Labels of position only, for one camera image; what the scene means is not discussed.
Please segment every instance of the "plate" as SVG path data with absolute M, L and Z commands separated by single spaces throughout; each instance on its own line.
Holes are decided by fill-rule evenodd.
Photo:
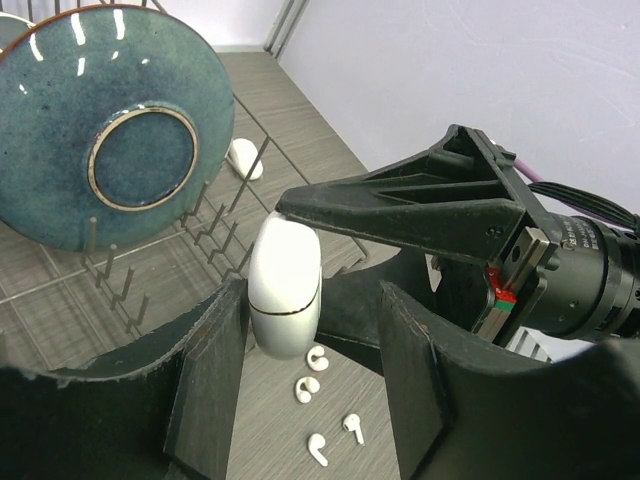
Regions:
M 31 27 L 33 23 L 29 20 L 0 12 L 0 52 Z
M 220 59 L 193 29 L 143 7 L 84 7 L 36 25 L 0 55 L 0 92 L 0 219 L 58 249 L 86 248 L 91 217 L 98 250 L 169 227 L 231 142 Z

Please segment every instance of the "white object on floor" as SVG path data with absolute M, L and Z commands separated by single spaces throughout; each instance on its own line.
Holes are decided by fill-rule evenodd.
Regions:
M 342 428 L 347 432 L 354 432 L 356 441 L 359 445 L 364 445 L 364 435 L 362 434 L 362 426 L 360 425 L 360 417 L 355 413 L 350 413 L 342 420 Z
M 227 156 L 233 169 L 238 172 L 238 175 L 245 179 L 247 175 L 249 175 L 251 165 L 253 165 L 253 162 L 258 156 L 258 149 L 251 140 L 236 138 L 231 142 Z M 258 164 L 256 168 L 253 169 L 249 180 L 258 180 L 262 177 L 263 173 L 264 167 L 262 166 L 262 160 L 258 160 Z
M 320 382 L 313 377 L 303 377 L 296 382 L 295 391 L 300 403 L 309 403 L 312 394 L 320 391 Z
M 314 433 L 309 437 L 309 440 L 307 440 L 307 448 L 309 449 L 309 453 L 323 467 L 329 465 L 329 461 L 325 458 L 324 455 L 320 453 L 320 450 L 323 449 L 326 445 L 327 441 L 319 433 Z
M 314 372 L 322 372 L 329 368 L 329 359 L 324 353 L 324 347 L 321 345 L 316 345 L 307 352 L 307 365 Z
M 254 243 L 248 278 L 258 346 L 280 360 L 304 355 L 320 318 L 322 263 L 315 231 L 271 213 Z

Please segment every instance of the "white wall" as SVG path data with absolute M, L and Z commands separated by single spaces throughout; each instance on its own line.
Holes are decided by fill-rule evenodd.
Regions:
M 63 10 L 74 8 L 75 0 L 61 0 Z M 98 3 L 83 0 L 82 5 Z M 140 0 L 117 3 L 140 5 Z M 262 47 L 271 31 L 284 0 L 160 0 L 171 15 L 197 30 L 216 47 Z M 4 10 L 28 16 L 26 0 L 4 0 Z M 53 0 L 33 0 L 34 18 L 44 20 L 54 14 Z
M 640 212 L 634 0 L 310 0 L 281 65 L 369 169 L 461 123 Z

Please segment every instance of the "metal wire rack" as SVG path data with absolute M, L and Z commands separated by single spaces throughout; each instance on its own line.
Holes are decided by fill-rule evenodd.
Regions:
M 55 0 L 45 18 L 86 4 Z M 140 5 L 166 12 L 157 0 L 141 0 Z M 19 6 L 26 11 L 8 13 L 32 22 L 44 20 L 34 18 L 32 0 Z M 235 193 L 222 194 L 239 182 L 230 168 L 223 169 L 214 182 L 220 188 L 205 184 L 193 208 L 150 241 L 123 250 L 113 245 L 106 253 L 96 253 L 100 225 L 90 218 L 88 245 L 82 254 L 72 254 L 31 242 L 0 225 L 0 361 L 8 357 L 34 369 L 77 367 L 171 321 L 230 276 L 246 275 L 253 236 L 270 211 L 248 179 L 267 148 L 273 146 L 303 182 L 309 179 L 238 95 L 234 97 L 237 112 L 264 138 L 250 173 Z M 257 216 L 252 206 L 256 202 L 261 209 Z M 369 259 L 367 248 L 353 242 L 359 258 L 336 274 L 360 268 Z

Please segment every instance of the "dish rack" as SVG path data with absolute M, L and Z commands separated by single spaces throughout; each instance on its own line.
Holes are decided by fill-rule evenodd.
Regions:
M 62 3 L 51 2 L 48 15 L 87 5 Z M 139 4 L 166 13 L 157 0 Z M 32 0 L 19 7 L 23 11 L 7 13 L 44 20 L 34 19 Z M 308 184 L 259 119 L 234 97 L 237 115 L 264 138 L 256 162 L 267 148 L 275 149 Z M 36 370 L 78 367 L 173 320 L 228 278 L 247 274 L 253 238 L 269 212 L 256 188 L 227 164 L 179 221 L 132 248 L 113 245 L 108 252 L 94 252 L 100 234 L 94 218 L 86 219 L 90 240 L 81 254 L 50 249 L 0 224 L 0 362 L 8 358 Z M 369 259 L 367 248 L 353 241 L 359 258 L 334 273 L 360 268 Z

